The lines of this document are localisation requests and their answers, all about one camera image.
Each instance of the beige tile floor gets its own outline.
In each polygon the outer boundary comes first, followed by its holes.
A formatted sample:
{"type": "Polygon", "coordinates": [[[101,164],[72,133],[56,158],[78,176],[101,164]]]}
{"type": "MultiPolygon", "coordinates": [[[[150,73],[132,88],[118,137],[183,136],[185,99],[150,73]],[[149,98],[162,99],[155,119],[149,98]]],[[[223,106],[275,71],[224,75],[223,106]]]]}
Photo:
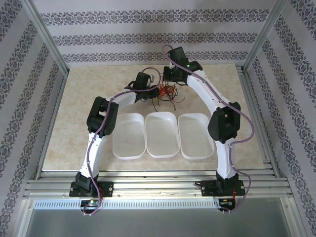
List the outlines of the beige tile floor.
{"type": "MultiPolygon", "coordinates": [[[[86,119],[95,97],[109,98],[119,92],[146,66],[99,66],[71,68],[53,133],[45,157],[43,170],[79,170],[84,160],[88,131],[86,119]]],[[[162,72],[163,65],[154,66],[162,72]]],[[[203,65],[206,75],[216,88],[232,102],[238,101],[242,111],[249,115],[238,74],[234,64],[203,65]]],[[[199,96],[188,86],[178,87],[176,111],[170,102],[157,100],[158,111],[169,111],[178,118],[184,113],[203,113],[210,118],[210,112],[199,96]]],[[[154,112],[151,101],[137,102],[125,107],[120,113],[140,113],[144,117],[154,112]]],[[[250,134],[248,123],[241,119],[237,139],[250,134]]],[[[217,168],[217,154],[204,160],[186,160],[179,152],[168,159],[154,159],[146,152],[136,160],[120,160],[112,152],[112,138],[107,140],[103,150],[104,158],[100,170],[210,170],[217,168]]],[[[264,169],[256,137],[247,143],[236,145],[234,164],[241,169],[264,169]]]]}

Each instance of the white plastic container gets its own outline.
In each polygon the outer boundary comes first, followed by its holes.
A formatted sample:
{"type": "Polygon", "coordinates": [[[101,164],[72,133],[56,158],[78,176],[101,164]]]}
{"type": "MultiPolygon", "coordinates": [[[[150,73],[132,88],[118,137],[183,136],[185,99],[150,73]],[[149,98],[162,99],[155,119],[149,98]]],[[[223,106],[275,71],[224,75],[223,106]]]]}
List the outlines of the white plastic container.
{"type": "Polygon", "coordinates": [[[186,159],[205,159],[214,153],[214,140],[208,133],[204,114],[183,114],[178,118],[181,153],[186,159]]]}
{"type": "Polygon", "coordinates": [[[170,112],[156,112],[145,118],[147,151],[153,158],[170,158],[180,150],[177,118],[170,112]]]}
{"type": "Polygon", "coordinates": [[[146,151],[145,121],[140,114],[120,114],[113,131],[113,154],[120,159],[137,159],[146,151]]]}

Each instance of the red wire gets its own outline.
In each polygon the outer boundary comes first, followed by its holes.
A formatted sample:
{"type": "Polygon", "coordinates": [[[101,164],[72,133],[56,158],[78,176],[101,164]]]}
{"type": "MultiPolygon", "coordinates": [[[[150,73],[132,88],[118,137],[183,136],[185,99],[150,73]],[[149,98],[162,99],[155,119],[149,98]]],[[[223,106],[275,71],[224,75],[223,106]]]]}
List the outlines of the red wire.
{"type": "Polygon", "coordinates": [[[233,189],[233,202],[235,202],[235,197],[236,197],[236,191],[235,191],[235,189],[233,189]]]}
{"type": "Polygon", "coordinates": [[[101,188],[99,188],[99,190],[101,191],[101,200],[102,200],[104,191],[101,188]]]}
{"type": "Polygon", "coordinates": [[[181,101],[174,101],[173,98],[170,97],[170,95],[173,95],[175,90],[176,90],[175,85],[165,85],[163,84],[163,81],[162,81],[161,84],[159,84],[159,98],[163,97],[164,95],[167,95],[169,100],[175,103],[181,103],[182,101],[184,101],[186,97],[184,97],[183,100],[181,101]]]}

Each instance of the patterned wallpaper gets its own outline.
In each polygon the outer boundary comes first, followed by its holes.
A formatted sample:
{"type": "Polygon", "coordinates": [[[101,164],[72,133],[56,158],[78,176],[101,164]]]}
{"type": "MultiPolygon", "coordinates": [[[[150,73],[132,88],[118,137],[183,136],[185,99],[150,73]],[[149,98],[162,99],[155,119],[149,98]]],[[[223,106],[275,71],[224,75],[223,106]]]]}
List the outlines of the patterned wallpaper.
{"type": "Polygon", "coordinates": [[[63,75],[21,2],[0,0],[0,237],[34,177],[63,75]]]}
{"type": "Polygon", "coordinates": [[[166,63],[181,45],[200,63],[242,65],[275,0],[34,0],[69,67],[166,63]]]}
{"type": "Polygon", "coordinates": [[[289,1],[249,76],[280,170],[308,236],[316,236],[315,4],[289,1]]]}

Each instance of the robotic arm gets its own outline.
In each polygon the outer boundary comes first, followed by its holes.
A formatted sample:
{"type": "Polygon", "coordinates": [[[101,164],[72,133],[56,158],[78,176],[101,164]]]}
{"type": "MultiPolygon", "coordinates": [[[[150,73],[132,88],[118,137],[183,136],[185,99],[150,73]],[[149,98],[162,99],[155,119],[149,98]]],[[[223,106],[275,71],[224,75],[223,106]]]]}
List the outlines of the robotic arm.
{"type": "MultiPolygon", "coordinates": [[[[205,75],[201,65],[196,62],[189,62],[186,58],[184,51],[181,47],[170,50],[169,57],[177,64],[190,69],[190,71],[195,72],[195,74],[204,78],[215,90],[215,92],[221,97],[222,101],[225,101],[230,106],[240,110],[240,105],[237,102],[231,103],[226,99],[220,92],[215,89],[213,84],[208,80],[205,75]]],[[[145,73],[139,73],[135,82],[131,82],[125,90],[143,90],[150,87],[147,86],[150,76],[145,73]]],[[[203,100],[210,110],[212,117],[208,125],[208,132],[213,138],[217,148],[218,157],[218,168],[216,172],[216,186],[217,191],[215,194],[226,195],[227,193],[232,193],[235,186],[240,185],[238,179],[238,173],[232,169],[229,159],[229,147],[230,144],[235,140],[237,136],[237,131],[240,128],[240,114],[230,109],[229,107],[220,103],[218,98],[210,91],[206,86],[205,81],[201,81],[194,75],[190,75],[184,70],[175,67],[170,64],[169,67],[164,67],[163,70],[163,80],[172,82],[184,82],[190,86],[203,100]]],[[[140,99],[151,99],[159,96],[158,88],[146,92],[130,92],[123,94],[113,100],[110,106],[109,114],[107,116],[106,122],[100,132],[97,134],[96,139],[90,149],[89,153],[89,164],[92,171],[92,176],[90,177],[87,167],[87,152],[85,159],[80,169],[79,173],[76,175],[76,185],[80,188],[87,190],[92,197],[95,195],[95,188],[91,182],[91,178],[95,181],[99,174],[99,162],[102,157],[100,152],[102,146],[105,144],[108,136],[112,133],[115,127],[116,118],[118,111],[127,105],[133,104],[140,99]]],[[[109,101],[97,97],[93,103],[90,114],[87,119],[87,125],[89,130],[89,142],[95,135],[95,132],[99,129],[104,119],[104,116],[99,114],[99,112],[104,112],[107,110],[109,101]]],[[[234,149],[232,148],[232,159],[234,158],[234,149]]]]}

